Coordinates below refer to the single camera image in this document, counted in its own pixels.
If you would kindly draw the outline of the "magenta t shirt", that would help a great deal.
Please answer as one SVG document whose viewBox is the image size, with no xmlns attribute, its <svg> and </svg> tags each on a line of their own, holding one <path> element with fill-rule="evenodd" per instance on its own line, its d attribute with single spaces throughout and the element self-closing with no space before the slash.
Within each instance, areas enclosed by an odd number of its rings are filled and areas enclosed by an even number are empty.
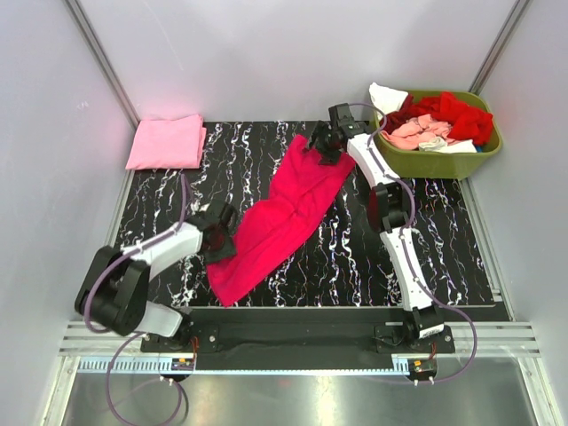
<svg viewBox="0 0 568 426">
<path fill-rule="evenodd" d="M 269 195 L 248 209 L 233 237 L 236 255 L 207 266 L 219 302 L 239 302 L 316 231 L 355 161 L 341 153 L 335 165 L 320 163 L 297 135 L 270 183 Z"/>
</svg>

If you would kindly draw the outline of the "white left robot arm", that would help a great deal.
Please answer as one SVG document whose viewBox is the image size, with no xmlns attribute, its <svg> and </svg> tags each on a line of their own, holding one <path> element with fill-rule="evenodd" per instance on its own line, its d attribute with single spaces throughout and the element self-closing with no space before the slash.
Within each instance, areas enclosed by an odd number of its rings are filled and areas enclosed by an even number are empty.
<svg viewBox="0 0 568 426">
<path fill-rule="evenodd" d="M 75 311 L 94 333 L 160 335 L 172 351 L 191 342 L 183 314 L 148 299 L 150 282 L 188 256 L 214 264 L 236 254 L 228 220 L 192 217 L 125 249 L 100 248 L 75 299 Z"/>
</svg>

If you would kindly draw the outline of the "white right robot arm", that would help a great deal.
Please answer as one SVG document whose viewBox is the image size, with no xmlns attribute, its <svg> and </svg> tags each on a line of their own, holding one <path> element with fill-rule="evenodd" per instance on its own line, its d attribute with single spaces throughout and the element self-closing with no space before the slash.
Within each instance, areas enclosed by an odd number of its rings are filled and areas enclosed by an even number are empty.
<svg viewBox="0 0 568 426">
<path fill-rule="evenodd" d="M 361 122 L 334 126 L 317 122 L 306 148 L 318 151 L 326 165 L 350 156 L 370 187 L 367 221 L 378 232 L 398 279 L 401 293 L 403 341 L 411 351 L 424 351 L 435 335 L 444 330 L 444 321 L 426 282 L 414 250 L 412 224 L 414 196 L 408 184 L 388 165 Z"/>
</svg>

